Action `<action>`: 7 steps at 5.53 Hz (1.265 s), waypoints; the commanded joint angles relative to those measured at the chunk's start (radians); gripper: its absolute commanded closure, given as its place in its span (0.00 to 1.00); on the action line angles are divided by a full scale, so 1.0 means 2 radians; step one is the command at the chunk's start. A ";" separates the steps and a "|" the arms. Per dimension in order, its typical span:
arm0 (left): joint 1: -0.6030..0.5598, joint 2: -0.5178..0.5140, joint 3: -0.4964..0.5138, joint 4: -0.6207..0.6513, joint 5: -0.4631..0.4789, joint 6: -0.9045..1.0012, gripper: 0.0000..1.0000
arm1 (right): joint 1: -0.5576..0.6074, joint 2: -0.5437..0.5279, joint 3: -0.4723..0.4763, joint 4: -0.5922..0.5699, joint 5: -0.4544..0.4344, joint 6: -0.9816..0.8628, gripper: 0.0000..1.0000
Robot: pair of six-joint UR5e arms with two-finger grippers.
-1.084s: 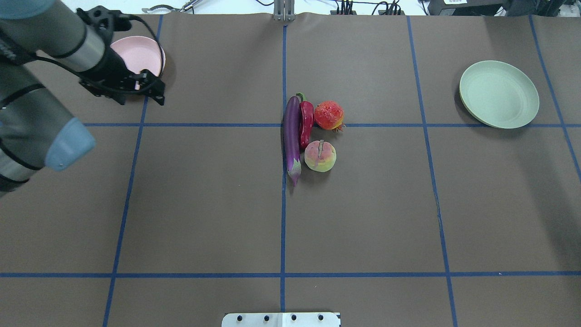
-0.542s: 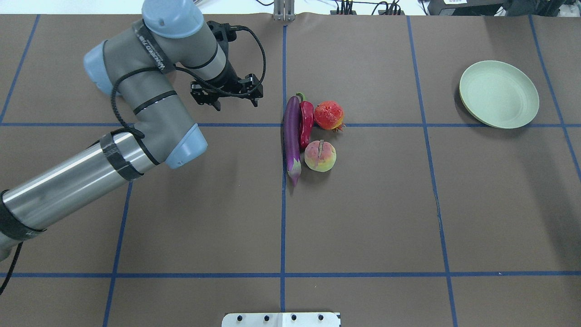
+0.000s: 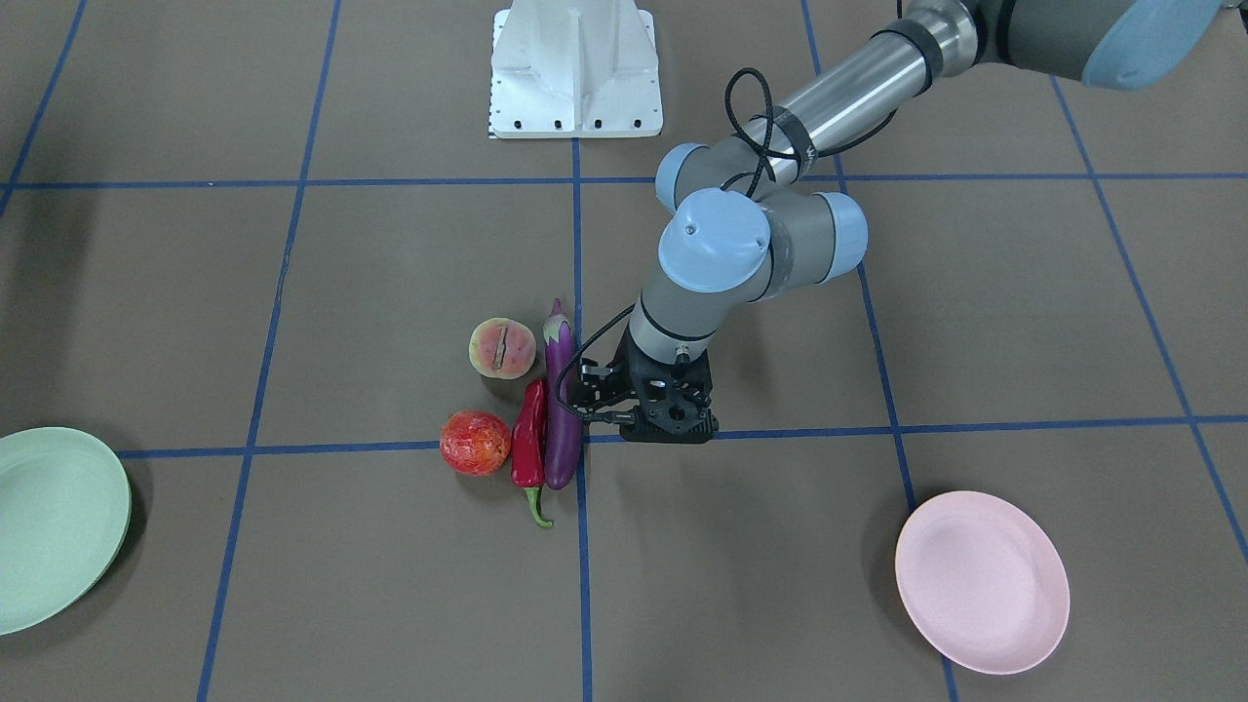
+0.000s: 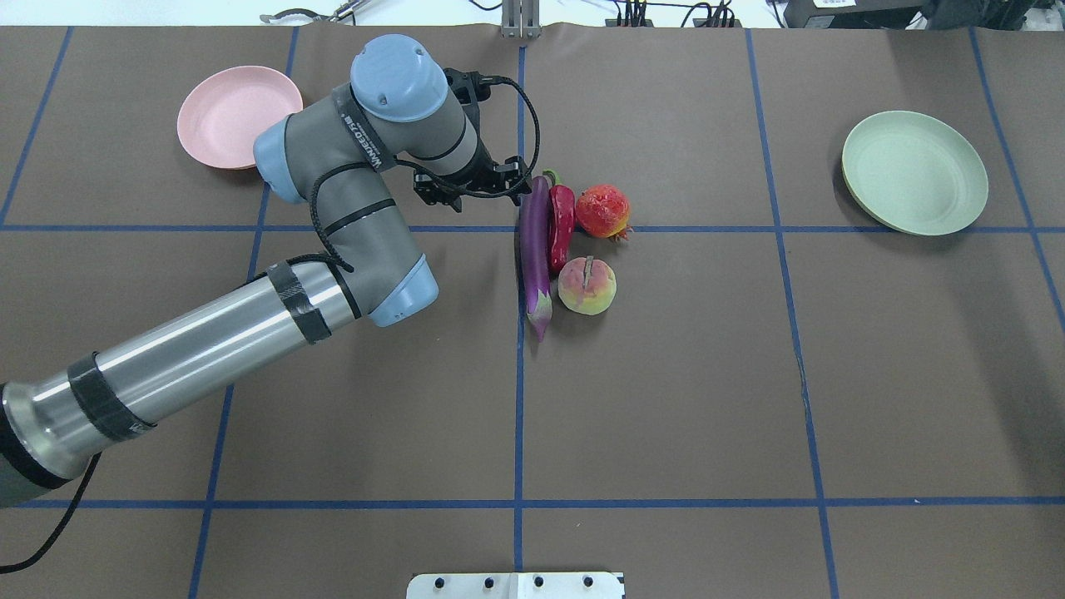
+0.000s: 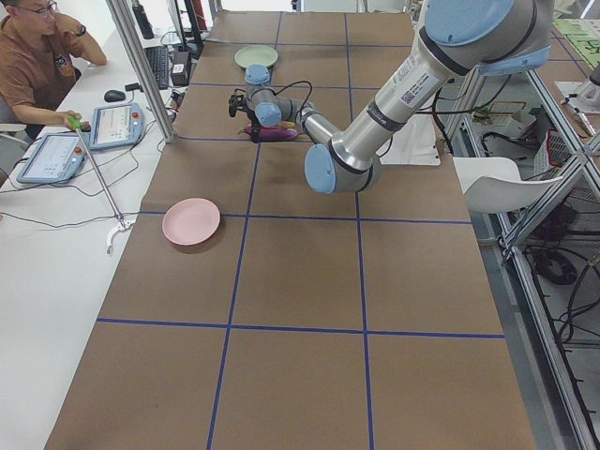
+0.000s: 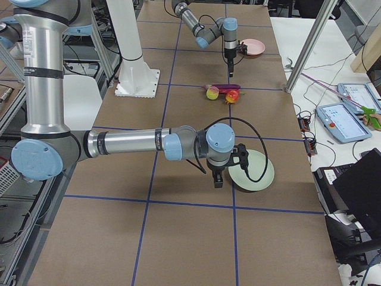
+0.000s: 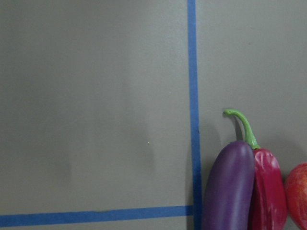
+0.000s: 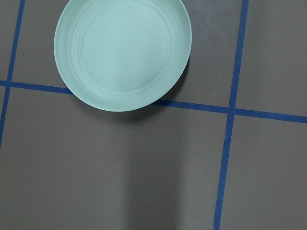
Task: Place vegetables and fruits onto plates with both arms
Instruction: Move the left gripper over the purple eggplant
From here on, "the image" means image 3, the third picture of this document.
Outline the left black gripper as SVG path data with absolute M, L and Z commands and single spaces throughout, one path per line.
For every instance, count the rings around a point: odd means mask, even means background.
M 625 397 L 636 400 L 619 428 L 626 443 L 703 445 L 718 435 L 713 368 L 705 353 L 656 363 L 636 344 L 622 344 L 618 360 L 626 377 Z

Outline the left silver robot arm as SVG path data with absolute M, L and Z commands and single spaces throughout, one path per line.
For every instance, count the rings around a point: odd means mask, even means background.
M 829 284 L 869 249 L 850 196 L 792 189 L 817 161 L 981 62 L 1136 92 L 1181 65 L 1217 12 L 1217 1 L 911 1 L 791 97 L 731 117 L 730 137 L 673 147 L 655 177 L 670 214 L 656 269 L 580 407 L 605 408 L 630 443 L 708 443 L 719 428 L 708 349 L 728 315 Z

